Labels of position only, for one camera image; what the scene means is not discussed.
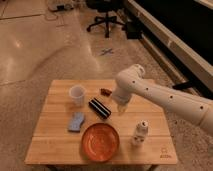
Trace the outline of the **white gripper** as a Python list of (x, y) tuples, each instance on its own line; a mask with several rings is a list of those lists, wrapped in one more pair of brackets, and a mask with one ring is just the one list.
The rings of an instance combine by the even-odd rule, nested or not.
[(123, 90), (116, 89), (112, 93), (112, 99), (117, 104), (118, 112), (124, 113), (131, 99), (131, 95), (129, 93), (125, 93)]

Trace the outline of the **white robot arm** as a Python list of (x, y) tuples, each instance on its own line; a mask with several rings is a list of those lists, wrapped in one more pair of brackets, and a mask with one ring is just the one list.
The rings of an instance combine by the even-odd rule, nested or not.
[(143, 75), (144, 68), (139, 64), (120, 71), (115, 77), (113, 100), (125, 106), (136, 94), (178, 114), (213, 136), (213, 100), (149, 82)]

